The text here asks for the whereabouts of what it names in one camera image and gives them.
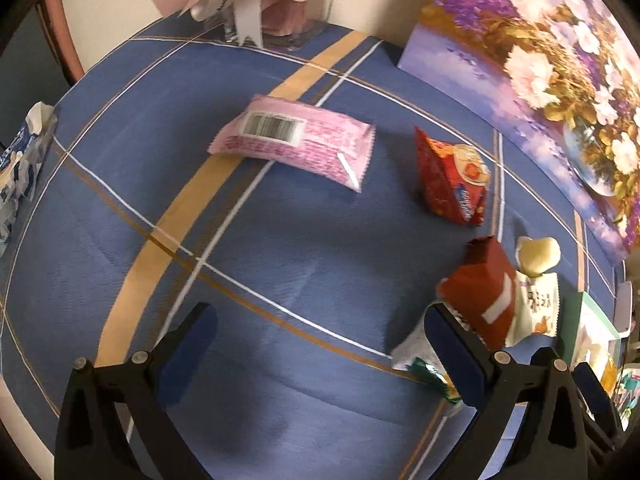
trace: screw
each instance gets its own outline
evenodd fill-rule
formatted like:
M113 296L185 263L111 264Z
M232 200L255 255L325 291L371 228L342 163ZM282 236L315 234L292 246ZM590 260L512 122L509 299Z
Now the screw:
M562 359L554 360L554 366L556 367L556 370L558 370L559 372L565 372L567 369L566 363L562 361Z
M135 365L141 365L149 359L149 354L144 350L140 350L131 356L131 362Z
M494 354L495 362L500 363L501 365L507 365L511 362L511 356L507 354L507 352L496 352Z
M82 370L86 366L86 357L79 357L74 361L74 370Z

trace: yellow bear-shaped snack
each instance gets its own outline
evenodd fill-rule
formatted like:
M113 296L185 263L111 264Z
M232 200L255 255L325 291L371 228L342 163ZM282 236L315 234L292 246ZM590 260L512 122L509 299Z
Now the yellow bear-shaped snack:
M520 272L537 278L560 262L560 245L555 238L532 240L521 236L516 242L516 261Z

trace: floral painting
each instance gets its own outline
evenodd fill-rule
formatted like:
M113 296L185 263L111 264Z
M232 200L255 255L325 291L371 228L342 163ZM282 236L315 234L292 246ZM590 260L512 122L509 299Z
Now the floral painting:
M400 67L521 147L613 261L640 246L640 59L601 0L431 0Z

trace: pink snack wrapper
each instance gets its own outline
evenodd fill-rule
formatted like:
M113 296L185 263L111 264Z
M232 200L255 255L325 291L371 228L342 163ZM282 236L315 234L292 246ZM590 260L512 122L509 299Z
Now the pink snack wrapper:
M257 95L220 130L208 151L276 160L360 192L375 131L344 114Z

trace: barcode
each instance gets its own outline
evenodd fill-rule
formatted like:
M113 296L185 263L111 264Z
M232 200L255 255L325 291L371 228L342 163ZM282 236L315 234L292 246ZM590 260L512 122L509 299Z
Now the barcode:
M300 142L305 121L280 115L252 114L247 117L243 135L265 137L296 146Z

